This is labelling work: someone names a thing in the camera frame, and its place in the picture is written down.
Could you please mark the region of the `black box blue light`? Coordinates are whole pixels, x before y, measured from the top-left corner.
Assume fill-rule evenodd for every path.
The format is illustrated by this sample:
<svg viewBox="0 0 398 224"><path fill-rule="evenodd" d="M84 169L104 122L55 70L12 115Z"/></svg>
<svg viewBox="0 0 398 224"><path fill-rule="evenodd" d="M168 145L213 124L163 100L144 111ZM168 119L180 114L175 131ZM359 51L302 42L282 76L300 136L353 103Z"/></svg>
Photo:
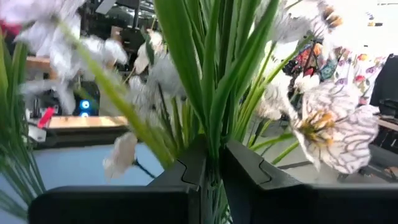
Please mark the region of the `black box blue light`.
<svg viewBox="0 0 398 224"><path fill-rule="evenodd" d="M82 81L80 87L86 95L74 93L76 107L74 116L99 116L100 90L95 82Z"/></svg>

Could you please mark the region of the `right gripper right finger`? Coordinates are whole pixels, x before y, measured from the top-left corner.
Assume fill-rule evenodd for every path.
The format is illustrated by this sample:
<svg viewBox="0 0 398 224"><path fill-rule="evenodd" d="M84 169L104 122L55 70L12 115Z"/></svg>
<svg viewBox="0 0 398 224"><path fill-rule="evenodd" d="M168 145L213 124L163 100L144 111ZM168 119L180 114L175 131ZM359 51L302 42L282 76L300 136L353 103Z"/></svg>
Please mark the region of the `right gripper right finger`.
<svg viewBox="0 0 398 224"><path fill-rule="evenodd" d="M397 184L307 184L231 140L221 173L234 224L398 224Z"/></svg>

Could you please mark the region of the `floral patterned cloth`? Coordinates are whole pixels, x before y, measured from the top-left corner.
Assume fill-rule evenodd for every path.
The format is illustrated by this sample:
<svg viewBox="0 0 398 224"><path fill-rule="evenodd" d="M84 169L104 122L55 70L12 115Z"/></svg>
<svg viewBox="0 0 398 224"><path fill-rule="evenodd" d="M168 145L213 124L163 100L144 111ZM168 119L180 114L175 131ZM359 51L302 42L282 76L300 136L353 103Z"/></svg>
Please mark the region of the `floral patterned cloth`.
<svg viewBox="0 0 398 224"><path fill-rule="evenodd" d="M376 78L387 57L344 47L335 48L326 57L322 53L323 46L319 43L301 48L274 78L277 87L291 98L312 90L347 86L359 107L370 104Z"/></svg>

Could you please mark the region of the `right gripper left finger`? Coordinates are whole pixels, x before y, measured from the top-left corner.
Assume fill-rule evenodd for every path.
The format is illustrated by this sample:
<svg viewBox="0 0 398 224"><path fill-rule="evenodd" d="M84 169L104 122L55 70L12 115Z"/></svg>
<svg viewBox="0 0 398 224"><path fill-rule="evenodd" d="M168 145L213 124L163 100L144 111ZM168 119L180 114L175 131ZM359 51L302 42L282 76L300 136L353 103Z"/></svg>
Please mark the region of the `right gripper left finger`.
<svg viewBox="0 0 398 224"><path fill-rule="evenodd" d="M188 149L147 186L66 186L38 196L28 224L203 224L206 141Z"/></svg>

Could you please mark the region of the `black metal table frame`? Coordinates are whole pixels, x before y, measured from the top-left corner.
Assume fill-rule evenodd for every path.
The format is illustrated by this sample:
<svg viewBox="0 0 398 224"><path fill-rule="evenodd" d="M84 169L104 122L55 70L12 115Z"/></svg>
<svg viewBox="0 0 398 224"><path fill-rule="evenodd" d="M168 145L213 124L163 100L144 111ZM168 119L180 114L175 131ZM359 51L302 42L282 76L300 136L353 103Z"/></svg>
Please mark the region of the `black metal table frame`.
<svg viewBox="0 0 398 224"><path fill-rule="evenodd" d="M45 141L36 143L34 150L108 145L126 132L128 128L125 126L53 128L47 130Z"/></svg>

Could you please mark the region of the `small red tag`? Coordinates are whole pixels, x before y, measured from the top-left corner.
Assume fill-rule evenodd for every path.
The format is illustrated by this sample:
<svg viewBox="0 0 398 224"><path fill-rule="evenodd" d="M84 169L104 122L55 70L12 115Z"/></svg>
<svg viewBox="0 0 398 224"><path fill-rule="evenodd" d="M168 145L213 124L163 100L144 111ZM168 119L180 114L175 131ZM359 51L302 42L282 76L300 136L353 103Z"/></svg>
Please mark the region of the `small red tag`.
<svg viewBox="0 0 398 224"><path fill-rule="evenodd" d="M44 128L47 123L51 120L52 116L55 113L55 108L54 107L49 107L44 111L44 114L42 117L39 119L37 123L38 128Z"/></svg>

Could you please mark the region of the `white artificial flower bunch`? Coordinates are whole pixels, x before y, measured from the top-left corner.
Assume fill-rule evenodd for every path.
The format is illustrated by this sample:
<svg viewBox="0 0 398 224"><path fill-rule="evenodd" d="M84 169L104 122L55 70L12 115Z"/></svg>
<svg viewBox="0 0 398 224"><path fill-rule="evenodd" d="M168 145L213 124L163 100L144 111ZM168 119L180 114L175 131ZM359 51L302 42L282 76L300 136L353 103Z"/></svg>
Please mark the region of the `white artificial flower bunch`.
<svg viewBox="0 0 398 224"><path fill-rule="evenodd" d="M110 174L122 174L133 162L138 141L146 143L163 167L170 167L192 139L205 136L211 224L226 218L229 203L219 172L229 140L240 140L258 104L286 114L307 159L319 168L352 174L371 158L369 143L378 127L359 109L351 90L332 86L306 92L302 114L275 84L280 70L262 78L278 42L305 33L327 35L342 23L335 0L308 0L317 10L291 16L286 0L155 0L163 49L150 60L141 99L130 103L129 90L105 68L108 60L126 61L112 41L78 38L78 9L85 0L0 0L0 22L21 26L16 43L27 46L26 96L54 90L71 113L72 81L88 72L127 118L132 131L120 137L106 162Z"/></svg>

